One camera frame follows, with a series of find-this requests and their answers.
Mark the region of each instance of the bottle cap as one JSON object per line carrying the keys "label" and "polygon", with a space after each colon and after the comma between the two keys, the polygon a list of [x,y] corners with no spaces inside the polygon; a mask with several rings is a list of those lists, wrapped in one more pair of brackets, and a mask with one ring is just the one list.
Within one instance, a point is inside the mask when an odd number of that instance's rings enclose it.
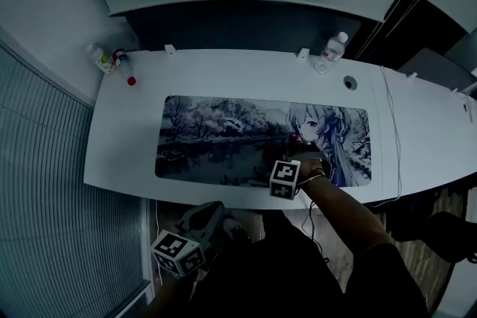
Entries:
{"label": "bottle cap", "polygon": [[345,32],[340,32],[338,34],[338,41],[342,42],[343,44],[348,40],[348,35]]}

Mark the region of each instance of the wooden floor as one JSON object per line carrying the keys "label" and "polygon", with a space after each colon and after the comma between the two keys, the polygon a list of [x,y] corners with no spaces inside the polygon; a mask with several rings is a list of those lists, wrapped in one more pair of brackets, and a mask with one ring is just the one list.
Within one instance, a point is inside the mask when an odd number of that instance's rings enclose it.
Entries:
{"label": "wooden floor", "polygon": [[[456,216],[461,216],[462,207],[463,198],[456,194],[448,195],[447,190],[444,189],[435,203],[434,213],[446,211]],[[157,208],[160,228],[167,229],[174,221],[178,220],[183,213],[190,209],[191,206],[157,202]],[[227,213],[234,216],[241,223],[252,241],[259,241],[265,237],[262,216],[260,214],[240,209],[227,210]],[[301,229],[307,214],[308,211],[306,210],[291,210],[285,212],[285,215],[291,223],[299,229]],[[151,216],[154,215],[154,202],[152,202]],[[338,280],[341,289],[345,291],[348,279],[353,271],[353,255],[318,209],[312,211],[312,217],[315,222],[315,239],[318,240],[323,247],[323,256],[329,259],[328,267]],[[378,214],[377,217],[385,225],[385,213]],[[306,220],[303,228],[304,233],[307,235],[311,234],[312,224],[309,218]],[[156,234],[156,222],[154,219],[151,219],[151,237],[156,237]],[[432,252],[422,241],[396,242],[395,244],[410,274],[421,289],[429,311],[435,311],[451,267],[450,264]]]}

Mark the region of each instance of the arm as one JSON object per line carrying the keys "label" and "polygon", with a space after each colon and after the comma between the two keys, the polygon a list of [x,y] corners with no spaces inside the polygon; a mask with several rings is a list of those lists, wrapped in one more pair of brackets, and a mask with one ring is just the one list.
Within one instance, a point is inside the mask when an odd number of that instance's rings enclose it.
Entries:
{"label": "arm", "polygon": [[[300,175],[306,179],[321,168],[318,160],[302,162]],[[303,185],[303,190],[323,212],[354,256],[380,244],[392,243],[381,222],[359,201],[334,186],[326,177]]]}

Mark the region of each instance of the desk mat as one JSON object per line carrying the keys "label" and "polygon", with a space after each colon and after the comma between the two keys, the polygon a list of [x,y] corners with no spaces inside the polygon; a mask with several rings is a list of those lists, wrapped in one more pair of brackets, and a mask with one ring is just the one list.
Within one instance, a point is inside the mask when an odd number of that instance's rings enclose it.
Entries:
{"label": "desk mat", "polygon": [[366,110],[241,98],[165,99],[156,156],[161,178],[240,187],[268,187],[290,134],[316,144],[338,187],[371,180]]}

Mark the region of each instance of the anime girl illustration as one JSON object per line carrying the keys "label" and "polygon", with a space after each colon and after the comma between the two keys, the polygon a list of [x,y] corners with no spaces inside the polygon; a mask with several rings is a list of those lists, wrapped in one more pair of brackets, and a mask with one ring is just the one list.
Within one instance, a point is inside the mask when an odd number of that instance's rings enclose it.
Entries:
{"label": "anime girl illustration", "polygon": [[301,139],[317,145],[332,166],[331,181],[338,187],[358,185],[343,149],[350,134],[351,119],[346,108],[291,104],[287,123]]}

